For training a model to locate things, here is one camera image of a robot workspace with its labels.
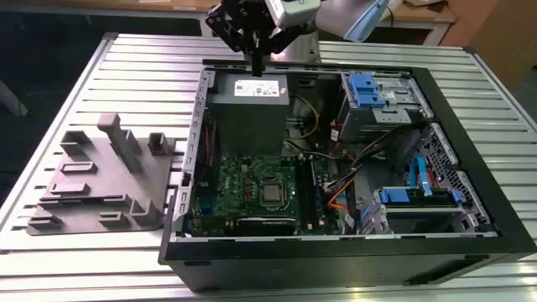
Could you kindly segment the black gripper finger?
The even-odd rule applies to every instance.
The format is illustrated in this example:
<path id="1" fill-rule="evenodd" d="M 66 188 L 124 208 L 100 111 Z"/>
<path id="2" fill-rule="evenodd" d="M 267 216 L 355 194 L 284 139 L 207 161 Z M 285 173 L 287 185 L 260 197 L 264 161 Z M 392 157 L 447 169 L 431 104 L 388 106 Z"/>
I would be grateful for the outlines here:
<path id="1" fill-rule="evenodd" d="M 264 72 L 264 57 L 279 54 L 297 39 L 308 33 L 307 26 L 293 26 L 271 35 L 268 30 L 258 30 L 258 77 Z"/>
<path id="2" fill-rule="evenodd" d="M 228 16 L 222 4 L 211 7 L 206 24 L 234 52 L 243 52 L 251 61 L 252 75 L 258 76 L 258 55 L 255 47 L 255 31 L 240 28 Z"/>

